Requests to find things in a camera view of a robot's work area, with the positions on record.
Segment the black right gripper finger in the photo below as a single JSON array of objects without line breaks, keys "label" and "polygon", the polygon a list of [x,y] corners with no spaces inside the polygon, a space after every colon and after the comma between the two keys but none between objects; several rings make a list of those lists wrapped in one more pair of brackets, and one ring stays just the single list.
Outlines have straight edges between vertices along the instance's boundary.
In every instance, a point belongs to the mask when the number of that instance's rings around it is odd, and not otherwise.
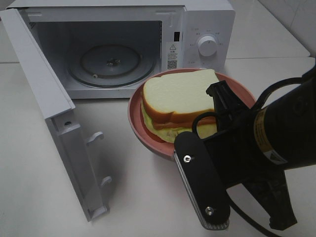
[{"label": "black right gripper finger", "polygon": [[249,113],[249,107],[231,90],[226,81],[213,83],[206,90],[212,97],[216,123],[234,123]]},{"label": "black right gripper finger", "polygon": [[270,227],[285,230],[297,223],[289,197],[285,173],[241,174],[238,180],[246,187],[270,217]]}]

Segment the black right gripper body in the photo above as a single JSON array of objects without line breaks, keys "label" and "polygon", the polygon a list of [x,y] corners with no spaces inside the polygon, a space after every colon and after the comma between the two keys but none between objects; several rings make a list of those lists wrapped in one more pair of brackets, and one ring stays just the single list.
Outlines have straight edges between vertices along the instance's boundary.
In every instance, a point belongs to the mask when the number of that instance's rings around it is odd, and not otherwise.
[{"label": "black right gripper body", "polygon": [[202,117],[216,118],[218,132],[204,143],[227,187],[243,183],[252,195],[286,193],[286,158],[268,136],[267,108],[247,111],[235,121],[215,112]]}]

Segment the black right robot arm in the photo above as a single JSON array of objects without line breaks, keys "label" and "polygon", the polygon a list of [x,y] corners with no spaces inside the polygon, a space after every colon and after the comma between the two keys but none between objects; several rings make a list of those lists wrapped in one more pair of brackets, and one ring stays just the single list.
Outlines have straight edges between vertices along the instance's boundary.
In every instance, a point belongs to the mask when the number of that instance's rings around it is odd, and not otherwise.
[{"label": "black right robot arm", "polygon": [[243,184],[270,217],[270,227],[296,224],[285,170],[316,162],[316,71],[278,81],[246,106],[225,81],[206,93],[217,133],[204,144],[225,188]]}]

